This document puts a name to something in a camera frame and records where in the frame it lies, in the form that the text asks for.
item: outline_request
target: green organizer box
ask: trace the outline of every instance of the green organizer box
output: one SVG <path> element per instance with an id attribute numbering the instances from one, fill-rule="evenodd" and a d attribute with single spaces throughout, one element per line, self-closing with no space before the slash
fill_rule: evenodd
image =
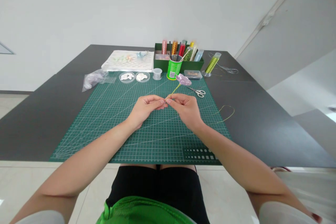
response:
<path id="1" fill-rule="evenodd" d="M 163 72 L 167 72 L 168 70 L 168 60 L 161 60 L 161 59 L 155 59 L 155 54 L 160 54 L 162 51 L 162 43 L 155 43 L 155 48 L 154 48 L 154 68 L 160 68 Z M 167 52 L 170 51 L 170 45 L 167 44 Z M 200 61 L 195 62 L 195 61 L 183 61 L 180 73 L 184 73 L 184 70 L 201 70 L 202 66 L 204 64 L 204 59 L 203 57 L 201 58 Z"/>

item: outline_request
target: hand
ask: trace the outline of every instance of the hand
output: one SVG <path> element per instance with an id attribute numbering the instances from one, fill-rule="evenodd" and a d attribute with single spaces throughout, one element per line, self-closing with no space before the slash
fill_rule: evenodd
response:
<path id="1" fill-rule="evenodd" d="M 131 123 L 135 129 L 139 129 L 153 110 L 160 110 L 168 107 L 164 102 L 163 98 L 154 94 L 139 97 L 128 116 L 127 121 Z"/>
<path id="2" fill-rule="evenodd" d="M 193 131 L 195 128 L 204 124 L 201 119 L 197 100 L 194 96 L 177 93 L 172 94 L 170 98 L 171 99 L 167 99 L 166 102 L 178 112 L 182 122 L 184 122 L 188 129 Z"/>

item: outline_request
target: black shorts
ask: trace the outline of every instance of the black shorts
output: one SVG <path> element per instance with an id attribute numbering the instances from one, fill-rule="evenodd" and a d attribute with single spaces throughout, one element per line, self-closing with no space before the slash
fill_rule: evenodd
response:
<path id="1" fill-rule="evenodd" d="M 200 180 L 197 173 L 189 168 L 154 170 L 142 166 L 121 166 L 106 203 L 112 207 L 127 196 L 153 199 L 175 207 L 198 224 L 210 223 Z"/>

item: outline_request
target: purple flower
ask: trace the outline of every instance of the purple flower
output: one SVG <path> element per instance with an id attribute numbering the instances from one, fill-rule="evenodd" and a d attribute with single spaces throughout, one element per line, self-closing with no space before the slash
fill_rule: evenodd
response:
<path id="1" fill-rule="evenodd" d="M 176 76 L 176 79 L 179 81 L 181 85 L 190 86 L 191 80 L 189 80 L 187 77 L 185 77 L 183 74 L 179 74 Z"/>

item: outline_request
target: wire flower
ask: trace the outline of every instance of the wire flower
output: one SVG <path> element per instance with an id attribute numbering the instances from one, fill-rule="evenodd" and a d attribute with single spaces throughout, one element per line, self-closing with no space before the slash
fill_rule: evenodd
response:
<path id="1" fill-rule="evenodd" d="M 176 76 L 176 79 L 178 80 L 179 84 L 177 88 L 165 99 L 165 101 L 176 91 L 176 89 L 179 88 L 179 86 L 184 85 L 184 86 L 190 86 L 191 85 L 191 80 L 188 79 L 188 77 L 185 77 L 183 74 L 179 74 Z"/>
<path id="2" fill-rule="evenodd" d="M 181 73 L 176 76 L 176 79 L 179 81 L 179 83 L 181 85 L 184 85 L 184 86 L 190 86 L 191 85 L 191 81 L 188 79 L 188 77 L 184 76 Z"/>

